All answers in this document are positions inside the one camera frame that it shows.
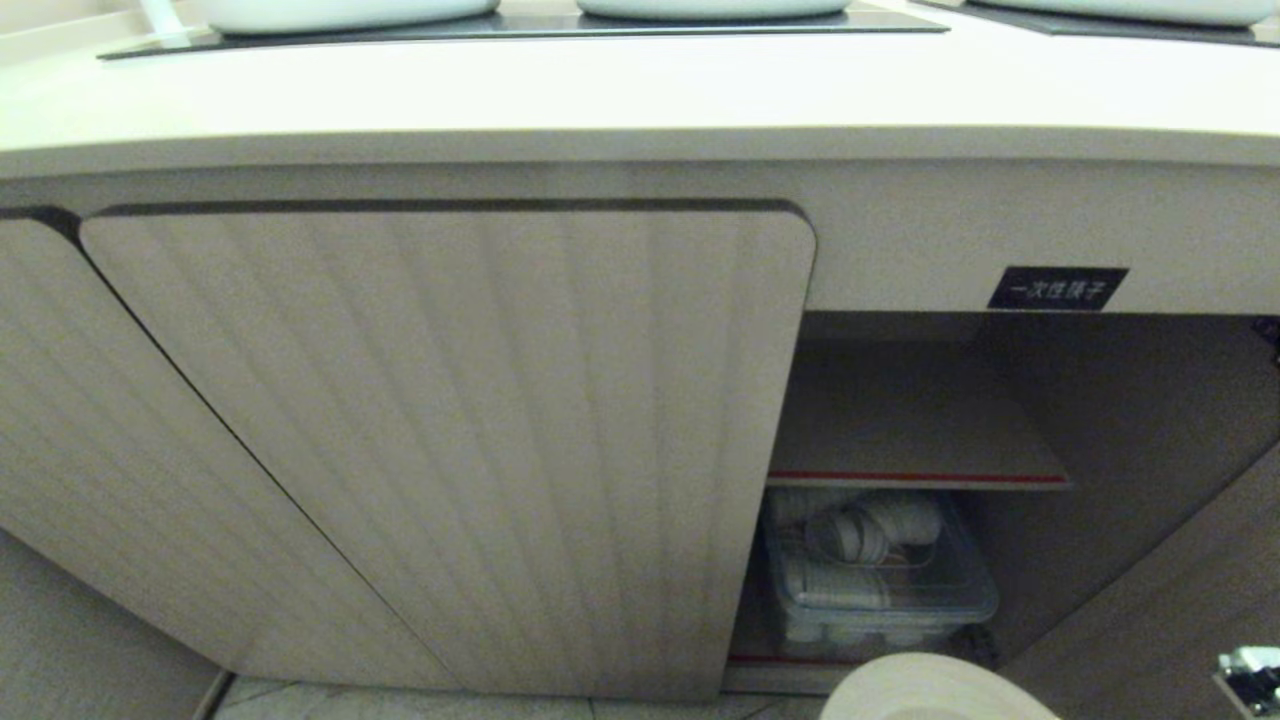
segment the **cabinet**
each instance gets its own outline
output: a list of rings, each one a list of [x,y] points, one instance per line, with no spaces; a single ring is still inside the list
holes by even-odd
[[[0,247],[0,525],[230,670],[457,687],[67,238]]]
[[[814,254],[797,215],[212,206],[83,237],[463,687],[719,688]]]

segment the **plastic storage box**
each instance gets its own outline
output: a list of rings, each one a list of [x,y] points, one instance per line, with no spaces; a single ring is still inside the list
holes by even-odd
[[[877,565],[837,562],[805,546],[808,519],[876,492],[769,491],[764,536],[782,655],[861,661],[940,648],[961,626],[995,615],[996,585],[945,493],[934,497],[942,530],[933,544],[896,547]]]

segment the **shelf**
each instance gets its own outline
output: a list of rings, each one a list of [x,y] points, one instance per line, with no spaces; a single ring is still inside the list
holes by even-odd
[[[771,487],[1066,489],[996,372],[960,343],[804,345]]]

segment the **round white object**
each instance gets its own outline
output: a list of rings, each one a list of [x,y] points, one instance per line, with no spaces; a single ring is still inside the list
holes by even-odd
[[[1059,720],[1009,680],[954,657],[904,652],[845,678],[819,720]]]
[[[499,0],[200,0],[209,27],[269,35],[357,29],[480,15]]]
[[[1275,9],[1271,0],[982,0],[1025,10],[1078,13],[1167,23],[1244,27]]]
[[[850,0],[577,0],[584,13],[636,20],[760,20],[838,13]]]

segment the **open cabinet compartment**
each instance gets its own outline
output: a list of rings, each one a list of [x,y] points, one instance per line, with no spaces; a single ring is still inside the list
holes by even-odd
[[[769,487],[956,491],[1000,609],[918,647],[998,669],[1280,439],[1252,320],[810,313]],[[1030,489],[1066,492],[1010,492]],[[829,692],[867,656],[788,653],[765,521],[724,687]]]

